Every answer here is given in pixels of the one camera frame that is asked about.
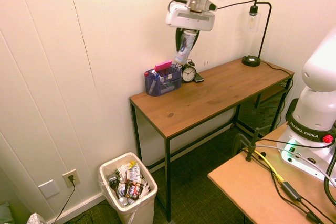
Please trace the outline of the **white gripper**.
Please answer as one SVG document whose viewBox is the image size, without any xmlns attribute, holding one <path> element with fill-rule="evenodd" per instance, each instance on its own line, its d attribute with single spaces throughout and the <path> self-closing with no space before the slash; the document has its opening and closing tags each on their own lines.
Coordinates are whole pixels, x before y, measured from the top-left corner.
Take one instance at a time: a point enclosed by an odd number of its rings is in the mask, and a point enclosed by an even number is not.
<svg viewBox="0 0 336 224">
<path fill-rule="evenodd" d="M 211 12 L 195 13 L 190 11 L 186 6 L 179 3 L 171 3 L 165 22 L 171 26 L 176 27 L 175 43 L 176 51 L 181 48 L 181 37 L 184 29 L 189 30 L 203 30 L 211 31 L 214 25 L 215 15 Z M 196 36 L 193 41 L 192 48 L 194 48 L 200 31 L 196 31 Z"/>
</svg>

